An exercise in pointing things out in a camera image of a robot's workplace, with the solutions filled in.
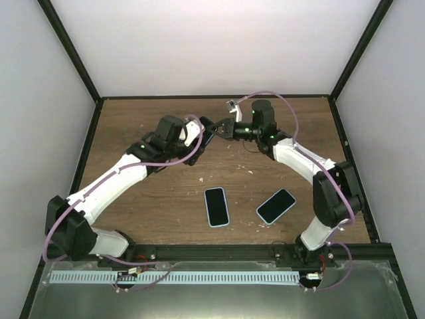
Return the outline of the blue phone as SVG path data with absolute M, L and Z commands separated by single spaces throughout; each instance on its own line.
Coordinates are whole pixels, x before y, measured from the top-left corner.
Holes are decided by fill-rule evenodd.
M 208 146 L 208 144 L 211 142 L 211 140 L 214 137 L 214 134 L 207 130 L 207 128 L 210 125 L 214 124 L 214 122 L 212 120 L 210 120 L 209 118 L 207 118 L 206 116 L 201 116 L 200 121 L 201 121 L 201 124 L 204 127 L 201 147 L 205 148 L 205 147 Z

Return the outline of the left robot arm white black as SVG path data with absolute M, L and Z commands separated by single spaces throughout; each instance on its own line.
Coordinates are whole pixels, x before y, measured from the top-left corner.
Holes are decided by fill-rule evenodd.
M 130 239 L 121 231 L 105 231 L 93 226 L 102 212 L 120 195 L 152 173 L 168 166 L 189 163 L 203 141 L 205 126 L 195 115 L 185 119 L 166 115 L 156 130 L 133 143 L 108 171 L 67 198 L 48 202 L 46 239 L 42 257 L 55 245 L 64 257 L 81 261 L 88 255 L 112 257 L 120 268 L 135 262 Z

